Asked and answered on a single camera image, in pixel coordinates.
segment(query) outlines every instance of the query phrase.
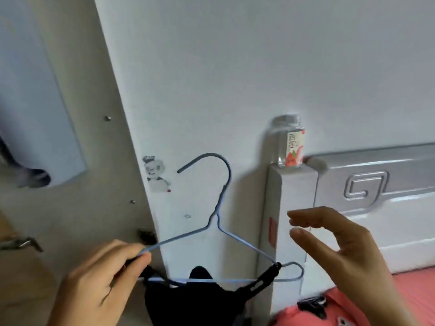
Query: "pink fabric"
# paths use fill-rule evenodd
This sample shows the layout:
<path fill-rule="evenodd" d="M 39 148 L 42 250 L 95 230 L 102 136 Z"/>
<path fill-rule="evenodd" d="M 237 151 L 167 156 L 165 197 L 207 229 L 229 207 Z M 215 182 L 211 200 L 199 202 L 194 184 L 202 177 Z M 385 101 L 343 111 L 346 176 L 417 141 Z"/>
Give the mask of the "pink fabric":
<path fill-rule="evenodd" d="M 402 296 L 422 325 L 435 325 L 435 268 L 394 276 Z M 322 320 L 297 306 L 287 307 L 276 317 L 276 326 L 336 326 L 342 317 L 357 326 L 370 326 L 364 313 L 337 288 L 324 294 L 328 301 L 327 319 Z"/>

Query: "bottle label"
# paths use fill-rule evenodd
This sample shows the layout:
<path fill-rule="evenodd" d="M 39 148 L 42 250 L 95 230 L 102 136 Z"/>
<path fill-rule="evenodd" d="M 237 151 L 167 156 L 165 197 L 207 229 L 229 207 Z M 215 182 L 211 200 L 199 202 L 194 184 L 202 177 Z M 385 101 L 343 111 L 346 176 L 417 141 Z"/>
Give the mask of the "bottle label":
<path fill-rule="evenodd" d="M 295 166 L 302 163 L 302 157 L 304 156 L 302 152 L 304 148 L 304 138 L 305 130 L 300 132 L 289 132 L 287 134 L 286 166 Z"/>

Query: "person's left hand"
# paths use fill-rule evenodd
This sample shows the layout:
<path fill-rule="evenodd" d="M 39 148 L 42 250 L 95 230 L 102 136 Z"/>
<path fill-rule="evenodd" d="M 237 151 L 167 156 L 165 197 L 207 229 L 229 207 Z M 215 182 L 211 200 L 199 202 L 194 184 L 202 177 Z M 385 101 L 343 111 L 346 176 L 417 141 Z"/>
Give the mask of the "person's left hand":
<path fill-rule="evenodd" d="M 47 326 L 115 326 L 151 253 L 123 266 L 143 248 L 119 240 L 102 246 L 62 280 Z"/>

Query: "hand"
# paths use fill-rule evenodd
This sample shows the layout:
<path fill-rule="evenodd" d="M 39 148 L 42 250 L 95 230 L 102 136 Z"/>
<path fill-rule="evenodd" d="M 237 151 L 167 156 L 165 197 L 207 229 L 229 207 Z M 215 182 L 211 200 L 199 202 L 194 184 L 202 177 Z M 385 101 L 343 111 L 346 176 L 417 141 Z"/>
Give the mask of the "hand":
<path fill-rule="evenodd" d="M 401 300 L 369 230 L 327 207 L 295 210 L 287 215 L 292 226 L 323 227 L 334 233 L 340 247 L 338 252 L 306 230 L 293 228 L 290 236 L 326 271 L 372 325 L 417 325 Z"/>
<path fill-rule="evenodd" d="M 151 254 L 122 268 L 143 248 L 119 240 L 102 246 L 63 279 L 47 326 L 115 326 Z"/>

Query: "black garment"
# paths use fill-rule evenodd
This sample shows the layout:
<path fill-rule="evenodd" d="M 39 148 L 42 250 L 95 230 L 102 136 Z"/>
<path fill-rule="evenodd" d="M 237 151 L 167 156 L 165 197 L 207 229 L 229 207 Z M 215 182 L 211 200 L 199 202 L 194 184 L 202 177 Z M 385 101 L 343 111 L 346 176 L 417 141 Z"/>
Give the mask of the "black garment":
<path fill-rule="evenodd" d="M 231 326 L 237 316 L 243 314 L 245 303 L 270 285 L 280 268 L 280 264 L 273 265 L 257 281 L 236 291 L 228 291 L 216 283 L 187 283 L 170 287 L 169 281 L 148 282 L 155 270 L 147 267 L 142 274 L 147 288 L 145 305 L 154 326 Z M 189 278 L 212 279 L 201 266 L 194 268 Z"/>

